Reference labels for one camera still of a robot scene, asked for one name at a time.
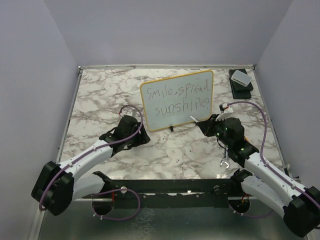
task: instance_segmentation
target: black metal bar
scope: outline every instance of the black metal bar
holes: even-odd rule
[[[220,192],[229,195],[233,182],[230,179],[184,179],[184,180],[112,180],[114,189],[126,187],[136,193],[211,193]]]

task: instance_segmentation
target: white marker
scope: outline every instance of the white marker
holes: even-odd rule
[[[192,118],[193,121],[195,121],[196,123],[198,123],[199,121],[197,119],[195,119],[193,116],[189,115],[190,118]]]

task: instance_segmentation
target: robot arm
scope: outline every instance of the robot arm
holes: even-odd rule
[[[240,180],[242,190],[274,209],[293,233],[304,237],[320,224],[320,191],[314,186],[306,188],[266,160],[262,152],[246,140],[240,120],[229,117],[232,110],[228,108],[229,105],[223,104],[222,114],[213,114],[196,124],[205,136],[217,137],[226,146],[229,158],[249,171]]]
[[[31,196],[39,202],[39,208],[48,209],[56,216],[72,200],[99,193],[105,185],[99,174],[80,177],[118,152],[150,141],[140,116],[141,122],[138,122],[134,117],[124,115],[117,127],[102,134],[99,140],[77,156],[60,163],[48,162],[31,192]]]

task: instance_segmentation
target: black device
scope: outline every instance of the black device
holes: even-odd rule
[[[237,70],[243,72],[244,74],[247,74],[247,71],[244,68],[229,70],[229,82],[231,85],[233,99],[251,99],[251,91],[254,89],[251,82],[248,86],[242,86],[241,84],[231,80],[232,75]]]

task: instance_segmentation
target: metal wrench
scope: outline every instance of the metal wrench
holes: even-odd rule
[[[226,165],[225,169],[228,169],[230,167],[228,149],[227,148],[224,149],[223,158],[220,161],[220,167],[222,167],[223,164]]]

